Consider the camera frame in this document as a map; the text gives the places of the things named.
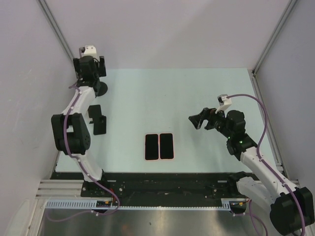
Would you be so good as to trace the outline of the black round-base phone stand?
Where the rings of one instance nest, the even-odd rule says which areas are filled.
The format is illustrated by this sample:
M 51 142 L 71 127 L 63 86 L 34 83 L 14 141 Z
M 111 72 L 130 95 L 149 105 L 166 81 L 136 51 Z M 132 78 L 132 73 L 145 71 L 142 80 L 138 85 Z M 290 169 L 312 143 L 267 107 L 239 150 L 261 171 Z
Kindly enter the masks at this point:
M 107 93 L 108 91 L 108 86 L 105 82 L 100 82 L 99 86 L 96 89 L 95 95 L 96 97 L 103 96 Z

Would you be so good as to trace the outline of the pink case phone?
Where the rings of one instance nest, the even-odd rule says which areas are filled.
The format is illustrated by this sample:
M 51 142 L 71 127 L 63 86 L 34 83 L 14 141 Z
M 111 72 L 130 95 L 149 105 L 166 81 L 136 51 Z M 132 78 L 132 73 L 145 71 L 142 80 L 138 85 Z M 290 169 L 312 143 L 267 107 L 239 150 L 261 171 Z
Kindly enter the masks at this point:
M 145 160 L 154 161 L 159 158 L 158 134 L 145 135 Z
M 174 142 L 172 133 L 162 133 L 159 135 L 159 151 L 162 160 L 172 160 L 174 158 Z

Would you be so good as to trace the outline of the black square-base phone stand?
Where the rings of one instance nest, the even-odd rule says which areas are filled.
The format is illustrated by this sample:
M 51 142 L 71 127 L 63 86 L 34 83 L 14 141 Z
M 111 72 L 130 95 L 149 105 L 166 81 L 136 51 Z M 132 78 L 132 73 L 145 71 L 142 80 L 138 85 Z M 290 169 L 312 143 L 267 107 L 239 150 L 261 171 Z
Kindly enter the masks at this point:
M 102 114 L 100 105 L 91 105 L 88 108 L 89 118 L 92 119 L 90 124 L 93 124 L 93 134 L 103 135 L 106 134 L 106 116 Z

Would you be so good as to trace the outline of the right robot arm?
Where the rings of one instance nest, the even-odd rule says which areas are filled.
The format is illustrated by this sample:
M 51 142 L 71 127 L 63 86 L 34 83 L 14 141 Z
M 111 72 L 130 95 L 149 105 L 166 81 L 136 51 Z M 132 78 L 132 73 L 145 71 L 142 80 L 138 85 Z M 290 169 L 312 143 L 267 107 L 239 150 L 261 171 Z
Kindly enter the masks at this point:
M 215 129 L 227 138 L 228 152 L 247 166 L 260 180 L 239 173 L 239 179 L 227 185 L 232 197 L 241 194 L 249 197 L 269 214 L 274 228 L 283 236 L 305 228 L 315 222 L 313 195 L 306 188 L 299 188 L 288 180 L 268 160 L 258 154 L 257 143 L 246 133 L 244 113 L 231 110 L 228 113 L 204 108 L 201 113 L 190 116 L 195 129 L 207 121 L 206 130 Z

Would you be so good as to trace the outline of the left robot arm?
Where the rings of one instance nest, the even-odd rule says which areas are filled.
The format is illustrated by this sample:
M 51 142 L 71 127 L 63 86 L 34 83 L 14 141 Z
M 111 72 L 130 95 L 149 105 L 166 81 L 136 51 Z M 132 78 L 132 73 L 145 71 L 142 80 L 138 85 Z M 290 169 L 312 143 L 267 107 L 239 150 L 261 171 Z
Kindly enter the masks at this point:
M 71 85 L 74 97 L 61 114 L 51 117 L 55 146 L 77 163 L 84 180 L 93 182 L 91 190 L 102 197 L 108 193 L 109 185 L 101 180 L 103 170 L 89 153 L 91 135 L 84 116 L 92 120 L 94 135 L 106 133 L 106 116 L 99 105 L 92 104 L 108 91 L 107 84 L 100 80 L 106 76 L 105 59 L 83 56 L 74 58 L 73 64 L 77 75 L 77 81 Z

